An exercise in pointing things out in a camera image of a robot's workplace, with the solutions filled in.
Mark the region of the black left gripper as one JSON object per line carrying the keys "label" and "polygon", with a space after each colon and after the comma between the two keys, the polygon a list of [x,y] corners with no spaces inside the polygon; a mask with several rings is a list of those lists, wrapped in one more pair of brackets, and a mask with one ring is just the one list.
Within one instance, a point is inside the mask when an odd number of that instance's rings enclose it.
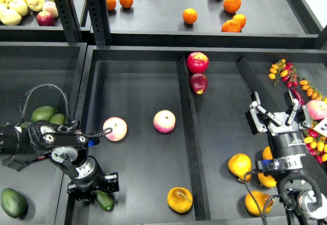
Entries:
{"label": "black left gripper", "polygon": [[115,193],[119,192],[119,175],[113,172],[104,175],[102,168],[95,158],[86,158],[80,166],[73,165],[71,183],[67,185],[67,193],[77,201],[84,200],[87,204],[95,204],[95,196],[92,191],[101,190],[109,193],[114,199]]}

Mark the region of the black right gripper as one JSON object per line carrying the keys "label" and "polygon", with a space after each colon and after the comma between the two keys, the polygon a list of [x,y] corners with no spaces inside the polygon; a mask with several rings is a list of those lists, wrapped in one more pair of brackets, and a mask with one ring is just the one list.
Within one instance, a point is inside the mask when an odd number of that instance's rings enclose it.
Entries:
{"label": "black right gripper", "polygon": [[251,94],[252,103],[245,113],[253,135],[267,132],[268,143],[274,159],[291,155],[304,156],[308,149],[300,130],[311,128],[311,118],[306,105],[300,105],[293,97],[291,89],[285,93],[288,110],[285,112],[267,111],[261,106],[257,91]]}

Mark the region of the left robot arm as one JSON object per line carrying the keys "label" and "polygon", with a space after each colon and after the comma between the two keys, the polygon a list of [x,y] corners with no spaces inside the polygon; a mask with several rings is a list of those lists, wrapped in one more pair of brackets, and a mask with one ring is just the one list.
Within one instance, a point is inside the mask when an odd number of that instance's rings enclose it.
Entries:
{"label": "left robot arm", "polygon": [[90,200],[98,190],[114,198],[114,194],[119,191],[118,173],[105,175],[96,158],[88,155],[89,142],[111,133],[111,127],[100,133],[82,133],[79,121],[71,119],[67,100],[65,109],[68,123],[58,125],[39,120],[26,128],[20,126],[30,97],[42,87],[37,85],[24,95],[20,119],[16,125],[1,126],[2,165],[21,171],[44,155],[71,179],[67,193],[72,198]]}

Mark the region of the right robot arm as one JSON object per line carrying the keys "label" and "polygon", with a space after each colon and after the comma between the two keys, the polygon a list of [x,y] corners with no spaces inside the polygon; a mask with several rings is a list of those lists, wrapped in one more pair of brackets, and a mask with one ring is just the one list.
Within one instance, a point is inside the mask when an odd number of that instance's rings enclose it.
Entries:
{"label": "right robot arm", "polygon": [[272,176],[276,181],[277,197],[284,205],[287,223],[326,224],[326,197],[318,183],[308,175],[302,158],[309,154],[302,132],[312,124],[307,107],[295,99],[291,91],[286,112],[269,112],[259,94],[251,94],[252,103],[246,118],[253,135],[265,132],[272,159],[257,161],[254,173]]}

